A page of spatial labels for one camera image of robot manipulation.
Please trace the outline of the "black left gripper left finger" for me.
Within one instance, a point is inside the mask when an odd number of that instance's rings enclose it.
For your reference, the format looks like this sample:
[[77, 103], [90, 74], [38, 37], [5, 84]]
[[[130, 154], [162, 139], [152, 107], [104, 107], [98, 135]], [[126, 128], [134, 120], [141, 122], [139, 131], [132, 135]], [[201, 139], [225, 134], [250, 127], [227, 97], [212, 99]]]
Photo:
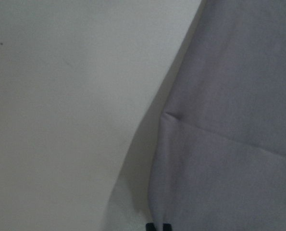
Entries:
[[153, 223], [147, 223], [145, 228], [146, 228], [146, 231], [156, 231], [156, 228]]

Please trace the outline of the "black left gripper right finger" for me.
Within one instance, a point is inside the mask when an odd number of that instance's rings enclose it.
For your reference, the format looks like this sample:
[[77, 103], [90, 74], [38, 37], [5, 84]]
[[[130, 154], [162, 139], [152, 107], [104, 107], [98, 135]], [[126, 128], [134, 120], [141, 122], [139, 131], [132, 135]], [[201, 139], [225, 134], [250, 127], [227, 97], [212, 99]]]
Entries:
[[169, 224], [169, 223], [164, 223], [163, 226], [162, 226], [162, 230], [163, 230], [163, 231], [172, 231], [173, 229], [172, 229], [171, 224]]

